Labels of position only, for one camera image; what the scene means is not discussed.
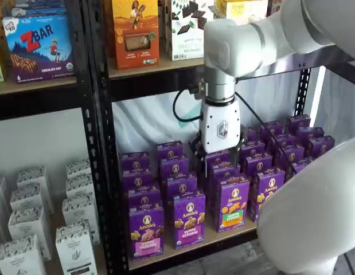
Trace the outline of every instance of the floor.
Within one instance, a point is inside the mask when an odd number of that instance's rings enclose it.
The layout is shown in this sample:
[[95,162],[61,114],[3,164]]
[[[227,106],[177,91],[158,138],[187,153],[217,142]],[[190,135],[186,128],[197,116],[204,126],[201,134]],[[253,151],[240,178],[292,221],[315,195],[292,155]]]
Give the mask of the floor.
[[[348,253],[355,271],[355,249]],[[158,272],[155,275],[277,275],[258,241],[218,252],[187,264]],[[339,257],[333,275],[351,275],[344,256]]]

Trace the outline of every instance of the white tea box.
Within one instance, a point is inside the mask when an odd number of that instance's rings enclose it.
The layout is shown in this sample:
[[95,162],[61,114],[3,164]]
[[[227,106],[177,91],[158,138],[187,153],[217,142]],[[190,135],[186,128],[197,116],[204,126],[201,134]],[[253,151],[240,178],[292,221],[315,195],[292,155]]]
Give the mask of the white tea box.
[[58,228],[56,249],[64,275],[98,274],[87,221]]
[[32,183],[13,191],[11,193],[10,205],[13,211],[43,207],[45,213],[48,213],[45,195],[39,183]]
[[10,189],[4,176],[0,176],[0,197],[5,202],[8,211],[10,211]]
[[9,212],[6,211],[5,203],[3,202],[0,196],[0,242],[1,243],[11,240],[9,230],[7,228],[8,221],[9,221]]
[[0,270],[3,275],[46,275],[36,235],[3,243]]
[[22,171],[18,174],[17,186],[18,188],[29,185],[31,183],[39,183],[43,189],[47,209],[50,213],[54,213],[52,199],[51,199],[51,186],[49,184],[46,167],[37,167]]
[[14,211],[9,220],[9,232],[13,239],[35,234],[38,238],[40,253],[44,261],[51,260],[53,244],[50,228],[42,207]]
[[82,159],[78,162],[67,165],[67,178],[73,179],[76,176],[91,173],[91,163],[89,159]]
[[100,243],[96,205],[92,193],[65,199],[63,215],[66,225],[88,220],[92,242],[95,245]]
[[95,197],[95,188],[91,174],[83,174],[73,179],[68,179],[66,188],[68,199],[88,193],[92,193],[93,197]]

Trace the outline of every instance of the pink label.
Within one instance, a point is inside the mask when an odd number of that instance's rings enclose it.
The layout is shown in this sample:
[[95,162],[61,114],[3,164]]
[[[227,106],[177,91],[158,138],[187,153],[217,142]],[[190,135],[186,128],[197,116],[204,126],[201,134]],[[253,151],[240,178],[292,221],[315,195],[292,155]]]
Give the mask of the pink label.
[[201,225],[197,225],[193,228],[186,229],[186,230],[179,230],[178,231],[178,241],[181,242],[181,245],[186,243],[195,242],[201,238]]
[[149,255],[158,252],[161,247],[161,239],[151,239],[147,242],[137,242],[135,244],[135,252],[139,254],[139,256]]

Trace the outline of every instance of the orange snack box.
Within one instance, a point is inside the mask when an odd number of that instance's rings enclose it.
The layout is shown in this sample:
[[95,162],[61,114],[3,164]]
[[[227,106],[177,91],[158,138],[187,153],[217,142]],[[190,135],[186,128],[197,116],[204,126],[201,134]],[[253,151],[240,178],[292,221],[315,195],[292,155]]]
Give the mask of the orange snack box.
[[112,9],[118,69],[158,64],[158,1],[112,0]]

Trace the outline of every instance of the black cable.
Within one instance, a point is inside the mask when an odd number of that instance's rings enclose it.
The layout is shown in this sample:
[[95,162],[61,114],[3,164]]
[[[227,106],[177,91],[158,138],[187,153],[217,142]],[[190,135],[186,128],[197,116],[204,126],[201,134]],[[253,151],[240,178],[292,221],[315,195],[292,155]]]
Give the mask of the black cable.
[[193,122],[197,119],[200,119],[201,116],[196,116],[196,117],[192,117],[190,119],[182,119],[180,118],[177,113],[176,113],[176,102],[177,102],[177,99],[178,97],[182,94],[183,91],[179,91],[175,97],[175,99],[173,100],[173,104],[172,104],[172,111],[173,111],[173,114],[175,115],[176,119],[180,122]]
[[352,264],[350,263],[350,260],[349,260],[349,257],[347,255],[347,253],[344,253],[344,258],[345,258],[345,261],[348,264],[348,268],[349,268],[350,274],[355,275],[354,269],[352,267]]
[[242,96],[240,96],[237,92],[235,92],[236,96],[246,105],[246,107],[250,110],[250,112],[252,112],[252,114],[256,117],[256,119],[260,122],[260,124],[264,127],[264,129],[271,135],[271,137],[273,138],[273,140],[275,141],[276,145],[278,146],[278,148],[280,149],[280,151],[282,152],[282,154],[284,155],[284,157],[286,158],[286,162],[290,165],[294,175],[297,174],[296,169],[294,168],[293,164],[290,162],[290,160],[288,159],[287,155],[284,153],[284,150],[282,148],[282,146],[279,144],[278,140],[276,139],[275,135],[273,135],[273,133],[271,131],[269,131],[269,129],[266,127],[266,125],[264,124],[264,122],[262,121],[262,119],[259,117],[259,115],[251,108],[251,106],[246,102],[246,100],[244,100],[244,98]]

